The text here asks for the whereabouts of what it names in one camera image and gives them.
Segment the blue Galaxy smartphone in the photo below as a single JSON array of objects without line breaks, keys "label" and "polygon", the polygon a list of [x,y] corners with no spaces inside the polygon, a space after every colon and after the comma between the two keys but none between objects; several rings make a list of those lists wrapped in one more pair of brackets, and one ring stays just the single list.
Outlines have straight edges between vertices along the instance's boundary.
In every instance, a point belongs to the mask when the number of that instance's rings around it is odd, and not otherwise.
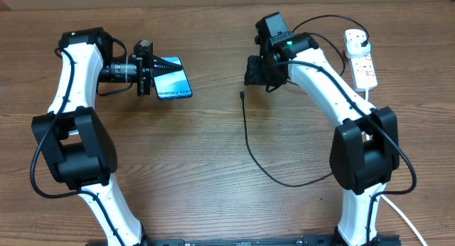
[{"label": "blue Galaxy smartphone", "polygon": [[155,91],[159,100],[177,100],[193,96],[193,91],[183,68],[171,72],[165,70],[163,65],[156,63],[153,76]]}]

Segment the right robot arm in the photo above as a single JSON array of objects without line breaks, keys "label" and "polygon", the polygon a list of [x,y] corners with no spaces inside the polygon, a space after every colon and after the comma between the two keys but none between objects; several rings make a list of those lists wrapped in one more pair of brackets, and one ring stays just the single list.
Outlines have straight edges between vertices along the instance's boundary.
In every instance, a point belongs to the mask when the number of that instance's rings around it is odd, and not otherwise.
[{"label": "right robot arm", "polygon": [[331,174],[343,188],[342,214],[328,245],[399,245],[375,227],[379,197],[399,166],[397,118],[377,109],[342,79],[310,33],[290,31],[278,12],[259,20],[259,55],[247,59],[246,86],[273,92],[288,80],[318,105],[334,128]]}]

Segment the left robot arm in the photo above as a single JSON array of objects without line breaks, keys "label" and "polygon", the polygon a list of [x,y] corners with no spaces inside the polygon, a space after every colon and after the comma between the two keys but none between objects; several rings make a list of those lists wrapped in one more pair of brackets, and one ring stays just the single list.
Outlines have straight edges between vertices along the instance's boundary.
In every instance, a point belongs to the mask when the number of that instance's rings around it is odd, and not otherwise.
[{"label": "left robot arm", "polygon": [[180,58],[160,58],[153,46],[139,41],[131,55],[113,55],[116,38],[103,28],[69,31],[55,54],[62,60],[58,90],[46,114],[36,116],[31,128],[38,143],[31,161],[33,190],[44,198],[80,196],[102,227],[106,245],[164,245],[152,240],[130,211],[117,182],[117,152],[95,112],[101,82],[137,86],[138,95],[160,78],[186,82]]}]

